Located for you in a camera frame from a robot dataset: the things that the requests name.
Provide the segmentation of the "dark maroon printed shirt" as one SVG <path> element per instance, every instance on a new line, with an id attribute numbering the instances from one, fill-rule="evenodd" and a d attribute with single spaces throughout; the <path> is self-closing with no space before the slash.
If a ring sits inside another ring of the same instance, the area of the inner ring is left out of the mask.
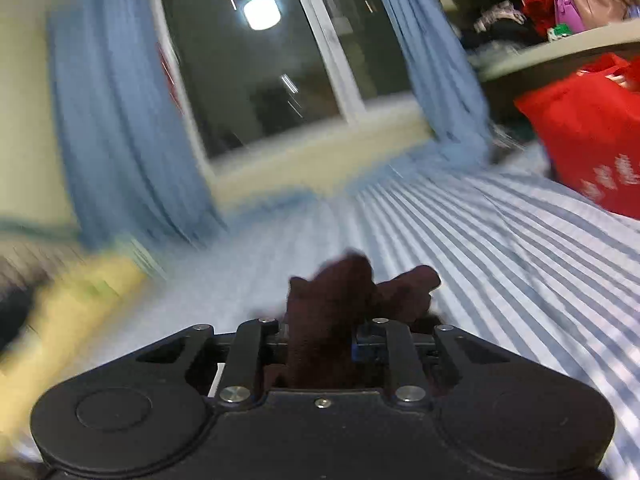
<path id="1" fill-rule="evenodd" d="M 384 372 L 352 356 L 358 328 L 372 318 L 388 318 L 426 330 L 440 277 L 430 266 L 416 266 L 376 284 L 369 259 L 348 252 L 310 280 L 293 276 L 288 284 L 288 358 L 265 368 L 265 388 L 360 389 L 382 385 Z"/>

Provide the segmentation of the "dark clothes pile on shelf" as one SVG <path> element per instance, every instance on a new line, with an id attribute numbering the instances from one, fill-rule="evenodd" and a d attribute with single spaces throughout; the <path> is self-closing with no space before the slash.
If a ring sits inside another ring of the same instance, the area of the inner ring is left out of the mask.
<path id="1" fill-rule="evenodd" d="M 523 0 L 489 0 L 473 24 L 461 29 L 462 47 L 473 51 L 496 41 L 524 47 L 539 44 L 540 36 L 523 10 Z"/>

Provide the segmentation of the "blue white checked bedsheet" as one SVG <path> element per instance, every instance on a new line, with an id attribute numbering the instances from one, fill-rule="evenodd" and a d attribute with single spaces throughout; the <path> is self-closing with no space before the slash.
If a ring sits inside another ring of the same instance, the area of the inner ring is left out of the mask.
<path id="1" fill-rule="evenodd" d="M 279 315 L 291 276 L 349 249 L 381 281 L 432 266 L 444 322 L 597 387 L 617 418 L 604 470 L 638 477 L 639 223 L 525 157 L 452 174 L 393 162 L 330 198 L 291 194 L 233 211 L 209 244 L 152 255 L 164 274 L 91 337 L 67 374 L 196 323 L 225 332 Z"/>

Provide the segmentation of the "left blue curtain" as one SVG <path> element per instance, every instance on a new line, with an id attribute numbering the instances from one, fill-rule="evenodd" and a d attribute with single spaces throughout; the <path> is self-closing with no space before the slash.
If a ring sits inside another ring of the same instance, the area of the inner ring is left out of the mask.
<path id="1" fill-rule="evenodd" d="M 222 227 L 169 90 L 150 0 L 67 0 L 47 20 L 53 117 L 82 241 L 200 244 Z"/>

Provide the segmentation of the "blue curtain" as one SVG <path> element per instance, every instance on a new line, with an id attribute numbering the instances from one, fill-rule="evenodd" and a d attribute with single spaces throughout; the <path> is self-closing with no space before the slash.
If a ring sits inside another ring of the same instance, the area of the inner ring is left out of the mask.
<path id="1" fill-rule="evenodd" d="M 382 0 L 416 102 L 431 127 L 431 159 L 449 167 L 489 162 L 487 101 L 439 0 Z"/>
<path id="2" fill-rule="evenodd" d="M 169 90 L 150 0 L 67 0 L 47 20 L 53 117 L 82 241 L 200 244 L 222 227 Z"/>

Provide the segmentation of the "white framed window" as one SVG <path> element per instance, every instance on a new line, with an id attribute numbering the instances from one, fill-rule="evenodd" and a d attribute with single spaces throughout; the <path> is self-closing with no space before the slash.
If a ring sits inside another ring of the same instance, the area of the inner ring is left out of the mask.
<path id="1" fill-rule="evenodd" d="M 216 176 L 323 142 L 383 154 L 428 135 L 382 0 L 154 0 Z"/>

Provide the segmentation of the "yellow plush pillow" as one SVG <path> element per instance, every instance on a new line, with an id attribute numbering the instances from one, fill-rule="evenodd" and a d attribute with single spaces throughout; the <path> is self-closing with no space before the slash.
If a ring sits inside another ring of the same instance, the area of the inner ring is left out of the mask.
<path id="1" fill-rule="evenodd" d="M 37 400 L 79 360 L 93 336 L 164 274 L 140 244 L 86 255 L 35 293 L 26 327 L 1 355 L 1 459 L 21 454 Z"/>

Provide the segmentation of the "right blue curtain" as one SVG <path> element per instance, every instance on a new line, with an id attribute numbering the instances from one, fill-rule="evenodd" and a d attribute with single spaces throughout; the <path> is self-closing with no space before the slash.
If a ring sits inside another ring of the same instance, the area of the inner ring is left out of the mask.
<path id="1" fill-rule="evenodd" d="M 416 102 L 431 127 L 431 159 L 449 167 L 489 162 L 487 101 L 439 0 L 382 0 Z"/>

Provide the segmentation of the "red fabric tote bag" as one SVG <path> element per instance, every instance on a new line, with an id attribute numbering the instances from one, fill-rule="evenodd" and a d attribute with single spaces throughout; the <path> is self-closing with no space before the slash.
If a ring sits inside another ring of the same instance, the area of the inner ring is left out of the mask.
<path id="1" fill-rule="evenodd" d="M 600 207 L 639 217 L 639 60 L 605 53 L 514 101 L 556 178 Z"/>

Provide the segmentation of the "cream patterned blanket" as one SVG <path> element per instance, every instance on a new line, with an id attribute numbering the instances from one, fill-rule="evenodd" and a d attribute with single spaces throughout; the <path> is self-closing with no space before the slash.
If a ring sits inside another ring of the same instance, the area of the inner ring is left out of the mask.
<path id="1" fill-rule="evenodd" d="M 2 218 L 1 299 L 47 281 L 85 254 L 75 228 Z"/>

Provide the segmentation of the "pink handbag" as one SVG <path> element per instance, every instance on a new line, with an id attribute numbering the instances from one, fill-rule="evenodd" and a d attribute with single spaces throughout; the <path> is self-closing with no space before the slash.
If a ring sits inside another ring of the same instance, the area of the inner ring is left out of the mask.
<path id="1" fill-rule="evenodd" d="M 573 34 L 586 30 L 574 0 L 553 0 L 555 24 L 565 25 Z"/>

